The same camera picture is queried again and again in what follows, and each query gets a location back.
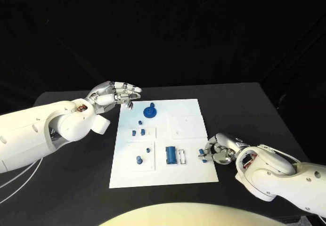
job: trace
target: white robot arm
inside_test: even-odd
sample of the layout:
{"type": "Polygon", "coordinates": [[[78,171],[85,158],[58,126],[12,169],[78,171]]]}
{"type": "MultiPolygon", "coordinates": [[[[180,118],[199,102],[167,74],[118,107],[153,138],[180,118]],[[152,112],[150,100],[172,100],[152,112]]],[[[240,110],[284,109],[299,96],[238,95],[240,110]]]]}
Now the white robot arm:
{"type": "Polygon", "coordinates": [[[85,99],[61,101],[0,116],[0,173],[15,170],[65,144],[81,140],[90,130],[104,134],[110,125],[98,114],[116,104],[133,109],[141,89],[123,82],[104,82],[85,99]]]}
{"type": "Polygon", "coordinates": [[[222,133],[209,139],[203,153],[202,160],[224,165],[235,161],[235,178],[257,198],[270,202],[279,195],[302,210],[326,217],[326,166],[300,162],[267,145],[250,146],[222,133]],[[216,153],[208,154],[212,146],[216,153]]]}

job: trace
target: white cable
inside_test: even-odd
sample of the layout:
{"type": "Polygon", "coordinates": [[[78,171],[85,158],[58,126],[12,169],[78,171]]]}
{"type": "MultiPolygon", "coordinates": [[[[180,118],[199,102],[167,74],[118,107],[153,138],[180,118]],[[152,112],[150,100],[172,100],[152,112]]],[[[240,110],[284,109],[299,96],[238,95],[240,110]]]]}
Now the white cable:
{"type": "Polygon", "coordinates": [[[28,182],[29,182],[29,180],[30,180],[32,176],[35,175],[35,172],[36,172],[36,170],[38,170],[38,168],[39,168],[42,159],[40,159],[40,161],[39,161],[39,164],[38,164],[38,166],[36,166],[36,169],[35,169],[35,171],[33,171],[30,177],[28,178],[26,182],[23,183],[23,185],[20,186],[20,188],[16,190],[16,192],[15,192],[15,193],[3,200],[3,201],[0,201],[0,204],[12,197],[16,193],[17,193],[17,191],[22,189],[22,187],[28,184],[28,182]]]}
{"type": "Polygon", "coordinates": [[[35,165],[35,163],[36,163],[38,161],[35,161],[33,163],[32,163],[32,165],[25,169],[25,171],[7,182],[7,183],[4,183],[2,186],[0,186],[0,188],[2,187],[4,187],[10,182],[13,182],[22,175],[23,175],[23,173],[30,169],[30,167],[35,165]]]}
{"type": "Polygon", "coordinates": [[[289,154],[286,154],[284,152],[279,151],[277,149],[273,149],[276,152],[279,152],[280,154],[286,155],[290,159],[293,159],[297,163],[300,163],[300,161],[293,157],[290,156],[289,154]]]}
{"type": "MultiPolygon", "coordinates": [[[[319,215],[317,215],[319,216],[319,215]]],[[[319,218],[320,218],[320,220],[323,221],[323,223],[326,224],[326,222],[325,222],[325,220],[323,220],[323,218],[319,216],[319,218]]]]}

